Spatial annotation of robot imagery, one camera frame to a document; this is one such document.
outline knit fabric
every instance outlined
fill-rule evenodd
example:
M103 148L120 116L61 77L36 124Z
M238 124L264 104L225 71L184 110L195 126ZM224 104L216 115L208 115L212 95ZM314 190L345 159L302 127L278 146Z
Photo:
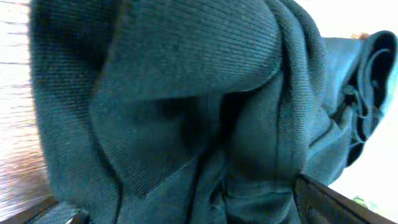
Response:
M367 61L395 60L382 33L328 63L335 40L291 0L31 6L50 185L95 223L299 223L295 176L330 184L359 156L378 122Z

